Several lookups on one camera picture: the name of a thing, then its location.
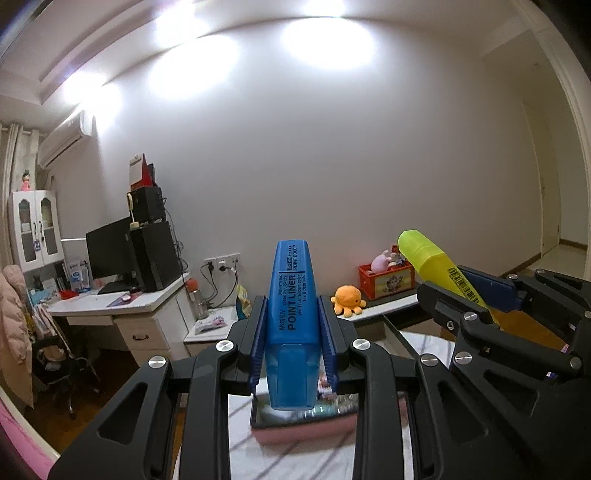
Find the power cord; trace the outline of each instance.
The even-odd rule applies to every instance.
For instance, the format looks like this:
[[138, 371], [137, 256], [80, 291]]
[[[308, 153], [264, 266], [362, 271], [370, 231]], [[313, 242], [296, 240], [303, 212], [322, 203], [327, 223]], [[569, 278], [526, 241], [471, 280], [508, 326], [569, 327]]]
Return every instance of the power cord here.
[[[203, 273], [204, 267], [207, 267], [209, 269], [209, 276], [211, 277], [211, 281], [209, 280], [207, 275], [205, 273]], [[208, 262], [206, 265], [201, 265], [201, 268], [199, 270], [201, 271], [201, 275], [203, 275], [203, 278], [205, 278], [205, 280], [207, 280], [207, 283], [209, 283], [211, 288], [213, 289], [213, 294], [205, 299], [205, 301], [211, 301], [219, 294], [219, 291], [217, 289], [217, 285], [216, 285], [215, 280], [213, 279], [213, 275], [212, 275], [213, 263]]]
[[238, 285], [238, 270], [236, 269], [236, 264], [234, 263], [234, 267], [227, 267], [226, 265], [222, 265], [220, 267], [221, 272], [225, 272], [226, 270], [231, 270], [232, 273], [234, 273], [236, 280], [234, 281], [234, 286], [230, 290], [230, 293], [228, 294], [228, 296], [225, 299], [223, 299], [220, 303], [218, 303], [217, 305], [212, 306], [211, 308], [213, 308], [213, 309], [217, 309], [217, 308], [221, 307], [225, 303], [225, 301], [227, 299], [229, 299], [230, 296], [232, 296], [232, 293], [234, 293], [234, 290], [236, 289], [236, 286]]
[[164, 211], [166, 212], [166, 215], [168, 215], [168, 218], [170, 220], [170, 230], [171, 230], [171, 232], [173, 234], [174, 251], [177, 254], [178, 266], [181, 269], [181, 274], [183, 275], [183, 281], [184, 281], [184, 274], [189, 269], [189, 264], [187, 262], [185, 262], [185, 260], [183, 260], [182, 257], [181, 257], [181, 252], [184, 249], [184, 245], [183, 245], [183, 243], [180, 240], [177, 239], [177, 232], [174, 229], [173, 217], [170, 215], [170, 212], [168, 211], [168, 209], [166, 207], [164, 208]]

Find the mouse pad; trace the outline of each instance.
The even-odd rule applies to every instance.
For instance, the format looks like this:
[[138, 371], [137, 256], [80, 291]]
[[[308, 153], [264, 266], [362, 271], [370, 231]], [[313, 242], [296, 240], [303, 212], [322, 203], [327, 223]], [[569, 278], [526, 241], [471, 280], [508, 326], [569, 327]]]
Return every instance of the mouse pad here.
[[[109, 303], [107, 305], [107, 307], [119, 307], [121, 305], [129, 305], [131, 302], [133, 302], [137, 297], [139, 297], [142, 293], [140, 291], [137, 291], [135, 293], [128, 293], [125, 292], [123, 295], [121, 295], [118, 299], [113, 300], [111, 303]], [[126, 295], [130, 295], [131, 296], [131, 300], [130, 301], [123, 301], [123, 297], [125, 297]]]

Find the orange octopus plush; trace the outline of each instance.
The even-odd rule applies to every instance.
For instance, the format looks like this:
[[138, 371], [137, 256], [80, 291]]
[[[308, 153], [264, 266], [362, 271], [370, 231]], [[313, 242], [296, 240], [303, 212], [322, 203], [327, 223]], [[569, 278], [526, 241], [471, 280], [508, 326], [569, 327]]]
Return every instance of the orange octopus plush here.
[[339, 287], [330, 301], [335, 304], [335, 313], [346, 318], [353, 315], [353, 312], [361, 313], [361, 309], [366, 306], [365, 300], [361, 300], [361, 292], [353, 285]]

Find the barcode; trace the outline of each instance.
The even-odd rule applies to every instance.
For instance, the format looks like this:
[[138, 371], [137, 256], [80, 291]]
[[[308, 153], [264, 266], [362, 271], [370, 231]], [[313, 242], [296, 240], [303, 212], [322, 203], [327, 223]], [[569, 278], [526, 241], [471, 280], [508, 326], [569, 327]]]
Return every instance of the barcode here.
[[462, 294], [468, 300], [471, 300], [474, 303], [479, 303], [478, 296], [473, 292], [473, 290], [470, 288], [470, 285], [468, 285], [466, 282], [464, 275], [462, 275], [456, 267], [449, 268], [447, 272], [449, 273], [449, 277], [456, 284], [456, 287], [460, 289]]

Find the stuffed toy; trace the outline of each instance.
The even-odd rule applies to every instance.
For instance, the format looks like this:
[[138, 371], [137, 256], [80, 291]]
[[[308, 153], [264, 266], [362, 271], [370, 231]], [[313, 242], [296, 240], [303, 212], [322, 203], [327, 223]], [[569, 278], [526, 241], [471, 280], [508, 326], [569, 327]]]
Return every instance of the stuffed toy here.
[[339, 287], [335, 296], [330, 299], [335, 304], [335, 313], [337, 315], [344, 315], [348, 318], [353, 315], [361, 313], [361, 309], [367, 304], [365, 300], [361, 300], [361, 292], [353, 285], [344, 285]]
[[394, 254], [385, 250], [381, 255], [374, 258], [374, 261], [371, 262], [371, 267], [369, 267], [370, 270], [375, 274], [384, 273], [388, 267], [394, 265], [393, 256]]

